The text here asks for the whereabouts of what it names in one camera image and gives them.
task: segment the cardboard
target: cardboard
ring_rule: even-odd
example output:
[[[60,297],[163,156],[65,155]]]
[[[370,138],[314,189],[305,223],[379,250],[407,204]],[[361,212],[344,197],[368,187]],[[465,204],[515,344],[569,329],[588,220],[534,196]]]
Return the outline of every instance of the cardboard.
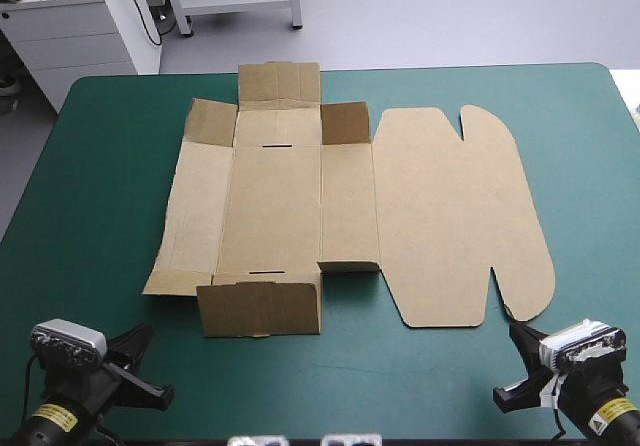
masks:
[[[464,106],[461,119],[464,140],[438,109],[387,110],[373,143],[384,275],[413,327],[482,323],[491,268],[514,319],[553,296],[513,137],[481,108]]]
[[[312,272],[319,253],[320,146],[237,148],[217,273]]]
[[[319,272],[218,275],[198,288],[204,334],[319,334],[321,285]]]
[[[241,66],[239,93],[192,105],[144,293],[197,294],[207,336],[318,334],[321,266],[379,270],[366,104],[324,135],[317,63]]]
[[[198,297],[207,336],[318,334],[322,274],[379,271],[410,326],[538,314],[553,265],[515,141],[462,110],[321,105],[317,63],[239,68],[235,105],[194,100],[145,294]]]
[[[194,296],[218,259],[237,107],[194,100],[167,203],[164,235],[144,294]]]

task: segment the white desk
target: white desk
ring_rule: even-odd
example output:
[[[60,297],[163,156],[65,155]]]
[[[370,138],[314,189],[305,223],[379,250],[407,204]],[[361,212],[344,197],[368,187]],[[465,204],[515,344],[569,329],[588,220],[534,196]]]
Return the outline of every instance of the white desk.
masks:
[[[158,41],[146,0],[137,1]],[[79,78],[160,68],[162,47],[149,41],[132,0],[0,3],[0,29],[56,111]]]

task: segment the cardboard panel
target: cardboard panel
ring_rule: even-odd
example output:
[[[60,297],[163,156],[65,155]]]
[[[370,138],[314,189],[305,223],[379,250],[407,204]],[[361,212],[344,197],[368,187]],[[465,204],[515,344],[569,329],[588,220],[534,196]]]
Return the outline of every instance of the cardboard panel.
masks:
[[[232,156],[232,148],[183,141],[154,271],[214,272]],[[182,282],[172,292],[156,280],[157,275],[149,278],[146,294],[184,294]],[[200,279],[191,286],[199,284]]]
[[[323,104],[322,144],[369,143],[367,103]]]
[[[320,273],[222,275],[198,305],[206,336],[319,334],[320,295]]]
[[[194,99],[185,127],[184,139],[195,143],[233,146],[238,106]]]
[[[379,259],[371,145],[323,146],[321,262]]]
[[[218,274],[317,270],[320,146],[236,148]]]
[[[322,141],[319,108],[240,111],[236,147],[318,146]]]
[[[320,104],[318,63],[244,64],[238,72],[241,110],[291,109]]]
[[[154,270],[142,294],[196,296],[198,286],[211,284],[211,273]]]
[[[387,110],[373,142],[382,267],[409,326],[482,323],[491,268],[517,320],[553,295],[515,141],[481,108],[462,123],[464,141],[438,109]]]

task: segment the cardboard edge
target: cardboard edge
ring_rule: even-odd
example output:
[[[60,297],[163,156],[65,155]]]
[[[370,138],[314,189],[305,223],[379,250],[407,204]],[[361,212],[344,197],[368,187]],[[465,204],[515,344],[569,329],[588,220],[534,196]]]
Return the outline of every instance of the cardboard edge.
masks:
[[[381,271],[374,261],[318,261],[322,273],[363,273]]]

